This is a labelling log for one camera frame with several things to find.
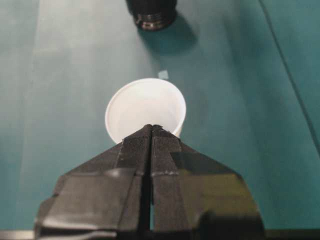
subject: black cylindrical object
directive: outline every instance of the black cylindrical object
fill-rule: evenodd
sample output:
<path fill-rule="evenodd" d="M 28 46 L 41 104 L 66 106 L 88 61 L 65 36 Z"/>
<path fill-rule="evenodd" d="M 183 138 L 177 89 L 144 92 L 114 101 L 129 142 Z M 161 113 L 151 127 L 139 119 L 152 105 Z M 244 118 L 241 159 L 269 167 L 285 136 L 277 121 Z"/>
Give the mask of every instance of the black cylindrical object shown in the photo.
<path fill-rule="evenodd" d="M 177 0 L 126 0 L 135 24 L 146 31 L 169 26 L 176 18 Z"/>

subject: teal table surface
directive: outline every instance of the teal table surface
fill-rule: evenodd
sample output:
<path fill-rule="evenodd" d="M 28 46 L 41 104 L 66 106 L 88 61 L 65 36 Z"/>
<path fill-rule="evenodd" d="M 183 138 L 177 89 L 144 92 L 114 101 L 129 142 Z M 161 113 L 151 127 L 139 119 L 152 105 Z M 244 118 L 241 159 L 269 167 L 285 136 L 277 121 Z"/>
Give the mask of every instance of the teal table surface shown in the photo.
<path fill-rule="evenodd" d="M 180 0 L 158 32 L 124 0 L 0 1 L 0 229 L 114 143 L 112 95 L 167 71 L 181 139 L 246 180 L 267 229 L 320 228 L 320 1 Z"/>

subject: white plastic cup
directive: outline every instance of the white plastic cup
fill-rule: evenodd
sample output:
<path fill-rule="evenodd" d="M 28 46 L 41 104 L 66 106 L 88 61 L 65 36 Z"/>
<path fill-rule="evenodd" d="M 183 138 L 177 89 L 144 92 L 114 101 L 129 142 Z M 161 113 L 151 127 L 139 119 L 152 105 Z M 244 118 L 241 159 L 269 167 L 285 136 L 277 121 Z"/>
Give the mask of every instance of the white plastic cup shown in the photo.
<path fill-rule="evenodd" d="M 186 110 L 184 96 L 175 85 L 144 78 L 123 86 L 111 98 L 105 111 L 105 127 L 116 144 L 146 124 L 160 125 L 179 137 Z"/>

